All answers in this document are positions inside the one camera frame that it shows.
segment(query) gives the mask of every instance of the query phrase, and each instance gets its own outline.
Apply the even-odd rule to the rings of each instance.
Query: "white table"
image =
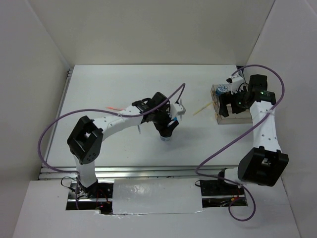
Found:
[[[218,125],[212,106],[193,116],[211,101],[211,86],[226,83],[235,69],[234,65],[77,65],[60,114],[87,108],[125,108],[134,101],[152,97],[157,91],[169,96],[185,82],[182,101],[186,115],[174,130],[172,141],[161,141],[152,123],[142,124],[141,134],[137,127],[131,127],[103,142],[96,166],[195,166],[251,127],[251,124]],[[89,112],[61,120],[51,142],[49,164],[75,166],[66,140],[84,115],[91,119],[104,116]],[[252,143],[250,134],[208,165],[237,165]]]

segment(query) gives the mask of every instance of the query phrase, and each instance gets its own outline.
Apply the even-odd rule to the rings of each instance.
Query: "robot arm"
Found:
[[[267,77],[252,75],[248,89],[240,90],[241,79],[234,78],[231,92],[221,94],[220,107],[226,117],[226,104],[234,105],[233,113],[250,110],[253,125],[261,121],[266,114],[267,119],[253,131],[253,148],[240,161],[239,166],[226,169],[222,174],[226,179],[239,183],[256,183],[258,185],[274,186],[288,164],[288,155],[281,152],[275,129],[275,110],[271,107],[276,103],[275,94],[267,91]]]
[[[84,116],[79,119],[67,144],[76,161],[81,188],[85,193],[95,193],[98,180],[95,174],[95,159],[100,153],[102,142],[109,136],[131,126],[145,122],[153,122],[162,139],[168,140],[173,130],[178,126],[177,116],[185,114],[185,108],[179,103],[165,104],[159,109],[138,117],[125,117],[144,114],[155,108],[166,99],[157,92],[152,98],[132,103],[119,112],[120,115],[107,115],[98,119]]]

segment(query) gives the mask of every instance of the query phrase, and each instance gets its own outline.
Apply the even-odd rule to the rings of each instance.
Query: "white wall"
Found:
[[[245,64],[274,0],[29,0],[72,64]]]
[[[0,237],[13,234],[31,179],[37,139],[56,114],[65,65],[24,0],[0,1]]]
[[[276,110],[278,139],[289,154],[283,175],[289,200],[303,238],[316,236],[317,196],[317,1],[276,0],[248,60],[272,67],[284,79],[284,102]],[[266,73],[263,70],[246,70]],[[280,91],[271,74],[269,85]]]

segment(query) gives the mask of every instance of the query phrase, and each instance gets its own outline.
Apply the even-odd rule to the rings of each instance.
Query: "purple cable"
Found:
[[[76,110],[76,111],[72,111],[72,112],[69,112],[69,113],[66,113],[58,118],[56,118],[51,124],[49,124],[45,130],[42,132],[42,134],[40,135],[40,138],[39,138],[39,141],[38,141],[38,155],[42,161],[42,163],[48,167],[49,169],[51,170],[54,170],[54,171],[57,171],[57,172],[60,172],[60,173],[76,173],[79,175],[79,172],[77,170],[60,170],[54,166],[51,166],[49,165],[43,155],[42,155],[42,152],[41,152],[41,144],[42,144],[42,140],[43,140],[43,137],[44,135],[47,133],[47,131],[55,124],[57,123],[59,120],[69,116],[69,115],[72,115],[72,114],[75,114],[75,113],[81,113],[81,112],[99,112],[99,113],[108,113],[108,114],[111,114],[111,115],[115,115],[115,116],[122,116],[124,118],[137,118],[137,117],[142,117],[142,116],[145,116],[147,114],[150,114],[151,112],[155,111],[156,109],[160,108],[161,106],[165,105],[179,90],[181,90],[178,98],[177,98],[177,102],[179,101],[180,97],[182,96],[183,92],[184,92],[184,89],[185,89],[185,83],[181,84],[168,98],[166,98],[164,100],[164,102],[162,102],[161,104],[159,104],[158,106],[156,106],[155,108],[145,112],[145,113],[142,113],[142,114],[137,114],[137,115],[123,115],[123,114],[120,114],[120,113],[114,113],[114,112],[110,112],[110,111],[106,111],[106,110],[100,110],[100,109],[81,109],[81,110]],[[78,194],[78,191],[79,191],[79,187],[78,187],[78,180],[77,180],[77,185],[76,185],[76,189],[75,189],[75,203],[76,203],[76,208],[77,210],[79,210],[79,206],[78,206],[78,197],[77,197],[77,194]]]
[[[246,65],[240,69],[237,69],[235,72],[233,72],[231,74],[231,76],[235,75],[237,72],[245,69],[245,68],[249,68],[249,67],[260,67],[260,68],[265,68],[267,69],[268,71],[272,72],[273,74],[275,74],[275,76],[279,79],[280,83],[281,83],[281,86],[282,86],[282,94],[281,94],[281,97],[279,98],[279,100],[276,102],[275,105],[273,105],[273,107],[271,107],[270,110],[273,110],[274,108],[277,107],[277,105],[282,101],[282,99],[284,98],[284,94],[285,94],[285,86],[284,86],[284,82],[282,80],[282,78],[278,75],[277,72],[275,72],[273,69],[269,68],[269,67],[266,67],[264,65],[261,65],[261,64],[250,64],[250,65]],[[245,222],[245,221],[248,221],[250,220],[255,212],[256,212],[256,202],[253,198],[253,196],[251,195],[250,191],[245,188],[242,184],[239,184],[238,182],[235,182],[235,181],[232,181],[230,179],[227,179],[227,178],[223,178],[223,177],[219,177],[219,176],[216,176],[216,175],[205,175],[205,174],[202,174],[199,172],[199,169],[205,164],[207,163],[208,161],[210,161],[211,159],[213,159],[214,157],[216,157],[218,154],[220,154],[221,152],[223,152],[224,150],[228,149],[231,145],[233,145],[234,143],[236,143],[237,141],[239,141],[240,139],[242,139],[243,137],[245,137],[247,134],[249,134],[251,131],[253,131],[255,128],[257,128],[259,125],[261,125],[266,119],[267,117],[269,116],[269,113],[265,115],[265,117],[259,121],[257,124],[255,124],[254,126],[252,126],[249,130],[247,130],[246,132],[244,132],[242,135],[240,135],[239,137],[237,137],[236,139],[234,139],[233,141],[231,141],[229,144],[225,145],[224,147],[222,147],[220,150],[218,150],[217,152],[215,152],[213,155],[209,156],[207,159],[205,159],[203,162],[201,162],[198,167],[195,169],[195,173],[200,175],[200,176],[206,176],[206,177],[211,177],[211,178],[215,178],[215,179],[221,179],[221,180],[224,180],[224,181],[228,181],[228,182],[231,182],[235,185],[238,185],[238,186],[241,186],[244,188],[244,190],[249,194],[252,202],[253,202],[253,211],[252,211],[252,214],[246,218],[246,219],[239,219],[237,217],[235,217],[232,212],[231,212],[231,206],[234,202],[236,202],[238,199],[236,200],[233,200],[230,204],[229,204],[229,207],[228,207],[228,210],[229,210],[229,213],[230,215],[237,221],[240,221],[240,222]]]

